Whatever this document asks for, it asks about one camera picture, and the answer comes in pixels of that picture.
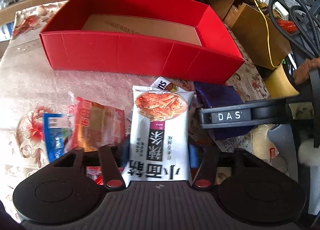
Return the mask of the red clear pastry packet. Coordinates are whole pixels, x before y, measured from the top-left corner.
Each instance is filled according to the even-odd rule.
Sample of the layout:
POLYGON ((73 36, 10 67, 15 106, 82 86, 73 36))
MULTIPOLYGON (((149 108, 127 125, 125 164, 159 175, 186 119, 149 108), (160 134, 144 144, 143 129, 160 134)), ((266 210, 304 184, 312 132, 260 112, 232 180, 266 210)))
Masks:
POLYGON ((95 101, 68 93, 68 118, 71 135, 66 151, 82 148, 96 151, 104 145, 118 146, 125 138, 125 113, 123 110, 101 105, 95 101))

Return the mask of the clear bun bread packet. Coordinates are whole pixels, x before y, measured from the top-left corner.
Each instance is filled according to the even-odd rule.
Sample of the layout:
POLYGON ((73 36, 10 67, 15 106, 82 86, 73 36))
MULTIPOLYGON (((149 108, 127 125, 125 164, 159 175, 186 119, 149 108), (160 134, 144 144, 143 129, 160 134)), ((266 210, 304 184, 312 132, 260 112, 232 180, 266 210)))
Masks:
POLYGON ((267 137, 272 126, 273 124, 261 124, 246 135, 215 140, 215 143, 223 152, 231 153, 235 148, 242 148, 277 170, 286 173, 286 161, 279 154, 275 144, 267 137))

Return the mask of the blue sausage snack packet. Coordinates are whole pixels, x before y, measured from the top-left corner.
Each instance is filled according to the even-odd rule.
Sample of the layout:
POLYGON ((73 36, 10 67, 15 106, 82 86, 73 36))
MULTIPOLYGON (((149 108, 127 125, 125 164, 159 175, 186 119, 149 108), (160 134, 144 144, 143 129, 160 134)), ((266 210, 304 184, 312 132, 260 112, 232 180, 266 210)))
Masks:
POLYGON ((43 114, 43 136, 49 162, 64 155, 71 132, 71 122, 67 114, 43 114))

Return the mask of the white blue carton box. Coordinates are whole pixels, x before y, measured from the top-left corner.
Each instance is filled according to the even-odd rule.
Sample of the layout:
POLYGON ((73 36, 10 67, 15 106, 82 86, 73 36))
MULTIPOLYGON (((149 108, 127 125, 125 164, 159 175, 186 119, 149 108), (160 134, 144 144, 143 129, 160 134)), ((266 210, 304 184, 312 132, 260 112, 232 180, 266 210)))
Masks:
POLYGON ((0 42, 9 41, 12 37, 14 22, 9 22, 0 26, 0 42))

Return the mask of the floral beige tablecloth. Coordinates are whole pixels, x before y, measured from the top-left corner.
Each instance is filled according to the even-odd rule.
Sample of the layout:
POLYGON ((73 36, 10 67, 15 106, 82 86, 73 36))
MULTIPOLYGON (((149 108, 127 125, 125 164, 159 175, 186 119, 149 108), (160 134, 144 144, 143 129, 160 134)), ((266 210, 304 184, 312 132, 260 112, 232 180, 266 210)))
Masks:
POLYGON ((45 113, 66 114, 80 96, 125 113, 131 129, 133 86, 153 86, 153 76, 54 70, 39 32, 63 6, 41 4, 16 12, 14 35, 1 53, 1 219, 19 223, 12 201, 16 186, 49 162, 43 136, 45 113))

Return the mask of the dark blue snack packet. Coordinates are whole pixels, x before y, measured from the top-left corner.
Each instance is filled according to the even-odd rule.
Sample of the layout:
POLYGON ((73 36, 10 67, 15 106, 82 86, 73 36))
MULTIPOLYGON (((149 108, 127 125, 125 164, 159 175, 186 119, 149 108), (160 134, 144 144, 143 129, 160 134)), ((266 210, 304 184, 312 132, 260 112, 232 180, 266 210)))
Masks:
MULTIPOLYGON (((201 98, 204 108, 211 110, 208 113, 208 123, 243 122, 244 118, 248 116, 244 111, 226 109, 228 106, 243 104, 240 96, 232 86, 194 82, 194 87, 201 98)), ((253 128, 253 125, 240 127, 214 127, 208 131, 213 133, 216 140, 224 140, 234 136, 246 135, 253 128)))

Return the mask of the brown cardboard box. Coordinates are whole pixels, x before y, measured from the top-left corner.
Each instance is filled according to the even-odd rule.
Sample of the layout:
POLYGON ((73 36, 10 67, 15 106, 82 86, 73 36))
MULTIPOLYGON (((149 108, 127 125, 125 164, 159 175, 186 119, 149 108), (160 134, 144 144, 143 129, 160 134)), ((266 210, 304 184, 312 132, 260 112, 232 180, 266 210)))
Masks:
POLYGON ((223 21, 258 66, 273 70, 291 53, 289 41, 271 20, 263 18, 258 10, 245 3, 231 6, 223 21))

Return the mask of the gold cylindrical tin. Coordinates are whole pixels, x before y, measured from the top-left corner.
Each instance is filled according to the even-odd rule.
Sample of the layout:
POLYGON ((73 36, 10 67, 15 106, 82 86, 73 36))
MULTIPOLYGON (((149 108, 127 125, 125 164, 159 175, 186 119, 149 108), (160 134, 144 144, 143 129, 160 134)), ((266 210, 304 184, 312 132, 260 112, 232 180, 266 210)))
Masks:
POLYGON ((273 99, 299 94, 287 78, 283 66, 274 69, 272 73, 264 79, 264 83, 273 99))

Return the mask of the white Kapms snack packet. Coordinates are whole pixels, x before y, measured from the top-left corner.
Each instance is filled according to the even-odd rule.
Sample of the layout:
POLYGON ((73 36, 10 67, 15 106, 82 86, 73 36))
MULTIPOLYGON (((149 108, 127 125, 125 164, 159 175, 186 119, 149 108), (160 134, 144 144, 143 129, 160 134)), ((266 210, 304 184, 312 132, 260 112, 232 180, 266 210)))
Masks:
POLYGON ((168 80, 164 77, 158 77, 151 85, 150 87, 156 88, 159 90, 164 90, 168 92, 185 92, 185 89, 183 89, 177 82, 174 82, 172 80, 168 80))

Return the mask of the red cardboard box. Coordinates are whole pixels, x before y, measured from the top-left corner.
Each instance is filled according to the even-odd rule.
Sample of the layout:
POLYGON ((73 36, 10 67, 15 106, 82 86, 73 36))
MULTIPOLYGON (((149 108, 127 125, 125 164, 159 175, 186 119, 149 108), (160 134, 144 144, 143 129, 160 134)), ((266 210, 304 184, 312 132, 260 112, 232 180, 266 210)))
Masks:
POLYGON ((40 40, 55 70, 224 84, 244 63, 213 9, 193 0, 69 0, 40 40))

